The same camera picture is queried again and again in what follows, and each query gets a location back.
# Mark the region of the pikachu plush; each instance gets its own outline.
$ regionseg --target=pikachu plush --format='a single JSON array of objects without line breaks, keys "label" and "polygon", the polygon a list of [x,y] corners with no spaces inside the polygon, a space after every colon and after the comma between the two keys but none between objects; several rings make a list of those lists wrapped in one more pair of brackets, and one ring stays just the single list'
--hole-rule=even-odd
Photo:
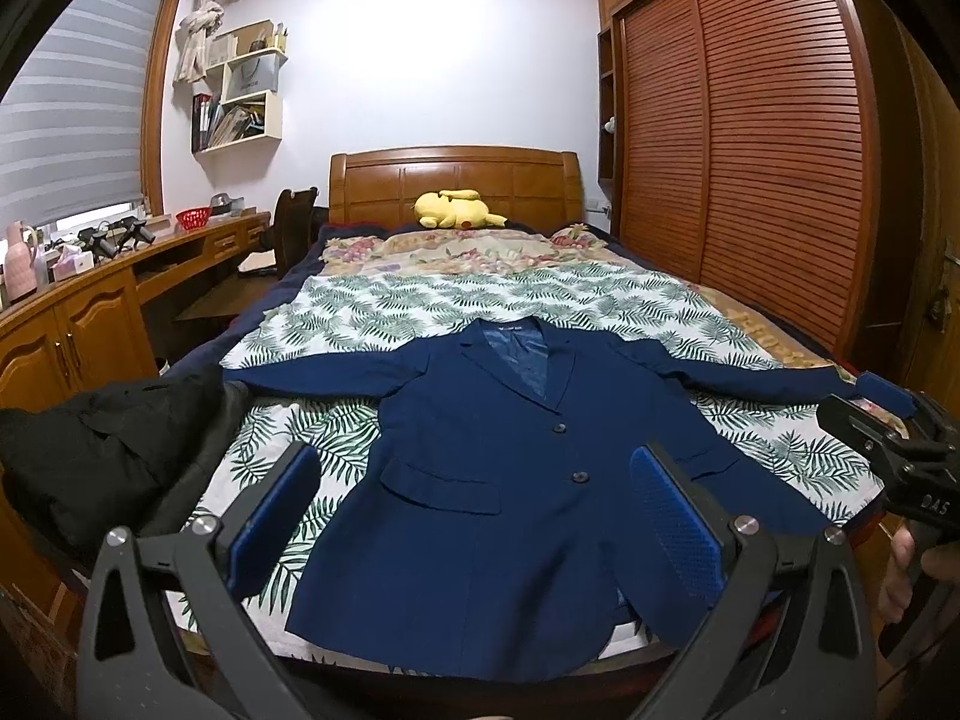
[{"label": "pikachu plush", "polygon": [[480,193],[473,189],[444,189],[422,194],[414,204],[419,223],[427,229],[437,227],[474,230],[488,224],[502,227],[506,217],[490,213]]}]

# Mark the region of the wooden desk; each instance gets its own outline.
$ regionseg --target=wooden desk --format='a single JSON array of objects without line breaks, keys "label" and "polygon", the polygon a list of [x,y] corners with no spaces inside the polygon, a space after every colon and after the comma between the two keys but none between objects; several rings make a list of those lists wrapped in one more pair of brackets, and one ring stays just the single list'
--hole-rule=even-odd
[{"label": "wooden desk", "polygon": [[[86,389],[157,375],[141,307],[252,251],[269,224],[270,214],[251,214],[157,237],[1,312],[0,408],[43,410]],[[17,586],[57,625],[57,610],[69,616],[75,608],[61,603],[59,577],[1,494],[0,586]]]}]

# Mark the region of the wooden headboard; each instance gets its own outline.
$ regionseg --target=wooden headboard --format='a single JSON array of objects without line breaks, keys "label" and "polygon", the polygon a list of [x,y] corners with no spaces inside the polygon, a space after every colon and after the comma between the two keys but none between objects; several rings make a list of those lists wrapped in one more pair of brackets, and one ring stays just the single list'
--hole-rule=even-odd
[{"label": "wooden headboard", "polygon": [[553,232],[583,218],[580,163],[572,151],[510,146],[416,146],[334,154],[330,221],[392,229],[415,221],[426,191],[476,189],[491,213]]}]

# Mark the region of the pink vase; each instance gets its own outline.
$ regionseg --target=pink vase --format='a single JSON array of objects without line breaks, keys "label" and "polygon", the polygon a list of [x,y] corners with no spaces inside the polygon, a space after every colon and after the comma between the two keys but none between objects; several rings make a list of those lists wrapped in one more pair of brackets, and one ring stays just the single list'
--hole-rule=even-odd
[{"label": "pink vase", "polygon": [[[28,230],[34,239],[32,245],[23,241],[23,231]],[[37,288],[34,260],[37,259],[37,231],[15,221],[7,226],[7,256],[3,261],[3,281],[7,285],[7,298],[13,303]]]}]

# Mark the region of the cabinet handle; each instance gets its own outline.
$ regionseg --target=cabinet handle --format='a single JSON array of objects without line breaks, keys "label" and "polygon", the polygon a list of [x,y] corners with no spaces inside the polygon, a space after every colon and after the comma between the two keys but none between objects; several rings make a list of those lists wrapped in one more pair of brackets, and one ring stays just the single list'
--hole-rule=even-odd
[{"label": "cabinet handle", "polygon": [[59,341],[54,341],[54,348],[56,348],[56,360],[61,366],[61,373],[64,375],[64,381],[66,381],[67,386],[70,386],[70,368],[66,364],[64,345]]},{"label": "cabinet handle", "polygon": [[80,369],[80,353],[77,351],[77,341],[73,337],[73,333],[66,334],[66,343],[70,346],[70,356],[73,358],[73,364],[77,367],[77,373],[83,375],[83,370]]}]

